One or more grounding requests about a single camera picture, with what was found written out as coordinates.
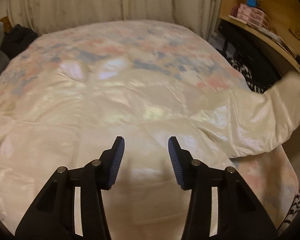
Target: curtain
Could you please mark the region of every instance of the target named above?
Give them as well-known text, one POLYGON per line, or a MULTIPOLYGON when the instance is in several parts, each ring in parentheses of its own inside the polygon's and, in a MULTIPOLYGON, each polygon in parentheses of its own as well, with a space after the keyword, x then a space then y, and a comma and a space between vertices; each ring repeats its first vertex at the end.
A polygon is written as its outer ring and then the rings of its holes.
POLYGON ((221 0, 7 0, 12 25, 39 34, 103 21, 151 19, 183 25, 204 39, 221 0))

